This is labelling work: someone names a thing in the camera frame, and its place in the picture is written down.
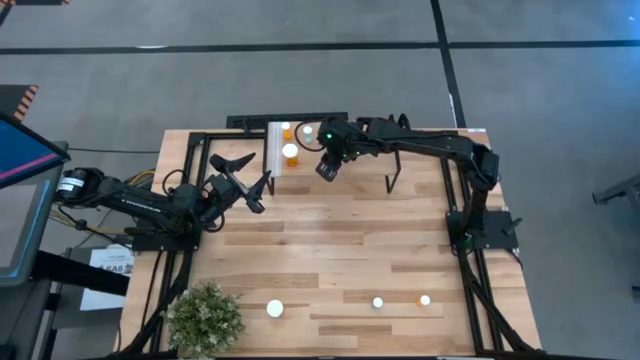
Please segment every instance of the white label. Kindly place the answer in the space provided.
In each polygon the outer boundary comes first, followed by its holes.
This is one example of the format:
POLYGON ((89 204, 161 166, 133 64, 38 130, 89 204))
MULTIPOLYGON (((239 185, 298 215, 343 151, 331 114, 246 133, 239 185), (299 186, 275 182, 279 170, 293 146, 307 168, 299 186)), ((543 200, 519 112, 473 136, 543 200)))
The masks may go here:
POLYGON ((58 191, 60 191, 60 190, 71 191, 71 190, 73 190, 73 185, 60 184, 60 185, 58 185, 58 191))
MULTIPOLYGON (((128 249, 121 246, 91 251, 89 266, 111 271, 124 276, 131 276, 134 258, 128 249)), ((105 294, 84 289, 80 311, 116 309, 124 306, 124 296, 105 294)))
POLYGON ((73 186, 82 186, 84 185, 84 181, 74 179, 74 178, 62 178, 61 184, 70 184, 73 186))

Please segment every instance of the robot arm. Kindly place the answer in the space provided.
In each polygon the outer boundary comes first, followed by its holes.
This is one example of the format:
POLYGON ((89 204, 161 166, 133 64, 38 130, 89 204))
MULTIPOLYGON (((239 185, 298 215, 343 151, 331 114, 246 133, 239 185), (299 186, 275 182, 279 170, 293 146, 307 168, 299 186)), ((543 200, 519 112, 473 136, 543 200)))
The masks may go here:
POLYGON ((318 142, 326 152, 316 171, 327 181, 333 181, 342 163, 366 154, 408 151, 453 160, 461 166, 473 190, 471 204, 465 209, 465 230, 483 230, 487 195, 498 182, 499 163, 498 155, 486 146, 452 132, 415 131, 382 118, 359 118, 355 122, 329 119, 320 125, 318 142))
POLYGON ((148 224, 125 229, 134 238, 133 250, 193 249, 199 245, 202 230, 217 232, 222 229, 225 211, 241 197, 252 212, 260 214, 264 211, 260 199, 269 172, 251 188, 233 174, 254 156, 255 153, 231 161, 213 155, 209 162, 218 174, 211 175, 202 188, 183 183, 165 195, 105 176, 98 169, 76 168, 65 171, 56 200, 69 207, 105 206, 148 224))

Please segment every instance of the orange striped object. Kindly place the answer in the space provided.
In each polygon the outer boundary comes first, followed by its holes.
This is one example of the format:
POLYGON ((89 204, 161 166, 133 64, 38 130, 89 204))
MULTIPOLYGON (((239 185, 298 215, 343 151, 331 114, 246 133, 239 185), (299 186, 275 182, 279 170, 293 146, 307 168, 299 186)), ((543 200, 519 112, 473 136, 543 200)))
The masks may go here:
POLYGON ((16 109, 16 112, 13 113, 13 117, 15 117, 20 121, 24 121, 25 116, 27 116, 27 111, 29 111, 29 106, 31 106, 31 102, 33 101, 33 98, 36 97, 37 91, 38 91, 38 86, 36 85, 29 86, 27 91, 24 92, 24 96, 22 97, 22 100, 18 105, 18 109, 16 109))

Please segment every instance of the black line on floor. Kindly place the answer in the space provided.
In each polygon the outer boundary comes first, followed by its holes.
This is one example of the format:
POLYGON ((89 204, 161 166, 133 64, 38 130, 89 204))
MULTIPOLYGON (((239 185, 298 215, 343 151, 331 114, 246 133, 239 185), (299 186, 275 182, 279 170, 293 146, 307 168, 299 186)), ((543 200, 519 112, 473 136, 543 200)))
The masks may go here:
POLYGON ((451 60, 451 51, 449 51, 447 32, 444 28, 444 19, 442 17, 442 10, 440 9, 440 2, 438 0, 431 0, 431 10, 433 10, 433 20, 436 25, 436 32, 438 33, 438 44, 440 45, 442 66, 444 67, 444 74, 447 79, 447 88, 449 89, 449 96, 451 97, 450 100, 453 105, 454 123, 456 127, 466 128, 467 122, 465 121, 464 113, 462 112, 460 91, 458 90, 456 73, 453 70, 453 60, 451 60))
POLYGON ((7 18, 7 16, 9 16, 9 11, 11 11, 12 7, 13 7, 13 5, 6 4, 2 8, 2 12, 0 12, 0 26, 2 26, 2 23, 4 23, 4 20, 7 18))
POLYGON ((71 47, 71 48, 3 48, 0 55, 90 55, 90 54, 172 54, 263 51, 315 51, 315 50, 413 50, 437 49, 436 42, 344 42, 344 43, 291 43, 249 45, 178 45, 162 47, 71 47))
POLYGON ((450 49, 564 49, 640 47, 640 40, 579 40, 579 41, 454 41, 450 49))

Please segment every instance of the white bottle cap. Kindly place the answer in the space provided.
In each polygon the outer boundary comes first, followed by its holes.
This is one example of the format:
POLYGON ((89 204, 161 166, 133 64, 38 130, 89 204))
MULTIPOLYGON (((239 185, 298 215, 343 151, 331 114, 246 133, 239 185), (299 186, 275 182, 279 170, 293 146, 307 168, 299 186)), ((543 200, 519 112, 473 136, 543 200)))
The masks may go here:
POLYGON ((371 304, 373 305, 374 308, 379 309, 384 304, 384 301, 382 301, 381 297, 375 297, 373 298, 373 301, 371 304))
POLYGON ((287 144, 282 147, 282 155, 288 159, 294 158, 298 155, 298 147, 296 144, 287 144))
POLYGON ((279 318, 284 311, 284 305, 280 300, 271 300, 267 304, 267 314, 272 318, 279 318))
POLYGON ((431 298, 427 295, 420 296, 420 304, 424 306, 431 304, 431 298))

